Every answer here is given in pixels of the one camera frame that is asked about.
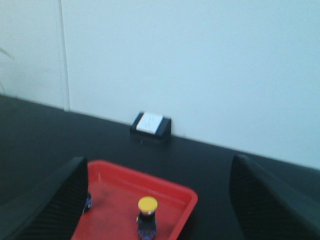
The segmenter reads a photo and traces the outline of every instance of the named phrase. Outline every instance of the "yellow cap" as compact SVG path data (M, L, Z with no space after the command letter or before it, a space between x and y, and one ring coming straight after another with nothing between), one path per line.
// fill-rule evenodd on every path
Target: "yellow cap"
M152 213L157 207L158 201L152 196L144 196L138 202L138 208L144 213Z

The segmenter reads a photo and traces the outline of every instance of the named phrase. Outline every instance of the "black tabletop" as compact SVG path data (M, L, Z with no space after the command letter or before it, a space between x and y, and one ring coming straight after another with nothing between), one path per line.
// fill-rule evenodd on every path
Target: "black tabletop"
M176 136L165 144L139 141L130 137L129 125L0 96L0 204L73 157L104 159L197 192L179 239L244 240L229 195L235 154ZM275 171L286 164L252 157Z

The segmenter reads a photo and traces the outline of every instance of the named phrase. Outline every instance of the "plastic tray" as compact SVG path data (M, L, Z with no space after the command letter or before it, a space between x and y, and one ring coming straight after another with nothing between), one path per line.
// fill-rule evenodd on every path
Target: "plastic tray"
M88 178L93 205L72 240L138 240L138 201L144 196L159 203L155 240L176 240L198 201L188 187L104 160L88 164Z

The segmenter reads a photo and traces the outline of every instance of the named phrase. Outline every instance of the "white wall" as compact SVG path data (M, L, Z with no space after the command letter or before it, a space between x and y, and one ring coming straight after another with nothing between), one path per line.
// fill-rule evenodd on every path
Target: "white wall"
M0 1L0 94L69 108L58 0Z
M146 110L175 135L320 168L320 1L63 0L62 12L73 111L130 124Z

